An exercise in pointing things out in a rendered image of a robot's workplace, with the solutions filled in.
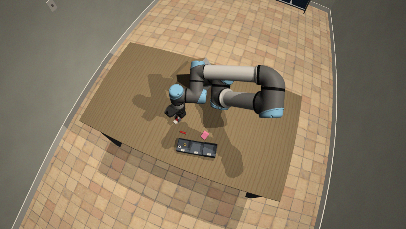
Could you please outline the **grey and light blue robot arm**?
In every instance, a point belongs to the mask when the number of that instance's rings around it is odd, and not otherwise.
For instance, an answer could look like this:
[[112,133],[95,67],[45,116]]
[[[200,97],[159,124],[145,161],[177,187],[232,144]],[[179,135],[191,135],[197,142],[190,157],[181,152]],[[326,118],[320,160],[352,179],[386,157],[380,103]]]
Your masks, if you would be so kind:
[[[234,92],[230,89],[233,81],[254,82],[261,85],[261,90],[257,93]],[[189,88],[172,85],[169,88],[170,101],[174,106],[204,104],[207,95],[204,86],[211,86],[210,105],[215,109],[227,110],[233,106],[254,110],[259,118],[283,116],[285,81],[271,67],[208,65],[204,61],[192,61]]]

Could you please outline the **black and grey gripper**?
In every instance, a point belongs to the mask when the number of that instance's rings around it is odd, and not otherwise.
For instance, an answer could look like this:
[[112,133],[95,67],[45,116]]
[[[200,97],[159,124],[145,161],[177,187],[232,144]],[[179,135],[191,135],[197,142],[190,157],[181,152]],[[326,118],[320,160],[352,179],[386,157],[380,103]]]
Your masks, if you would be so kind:
[[164,113],[169,117],[173,117],[175,119],[178,119],[178,122],[181,121],[181,118],[183,118],[186,115],[185,111],[185,103],[183,103],[180,106],[174,106],[173,104],[170,104],[166,107]]

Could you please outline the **black rack of bins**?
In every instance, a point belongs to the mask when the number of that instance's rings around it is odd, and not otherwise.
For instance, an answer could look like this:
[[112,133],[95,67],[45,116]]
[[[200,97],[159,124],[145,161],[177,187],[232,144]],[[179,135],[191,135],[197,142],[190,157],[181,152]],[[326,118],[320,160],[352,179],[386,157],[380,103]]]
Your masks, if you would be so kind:
[[[184,144],[186,144],[186,146],[184,146]],[[178,148],[179,145],[181,146],[181,148]],[[217,145],[218,144],[215,144],[215,143],[199,142],[199,141],[179,138],[176,151],[182,152],[182,153],[187,153],[187,154],[192,154],[192,155],[215,158],[216,157],[215,153],[217,151]]]

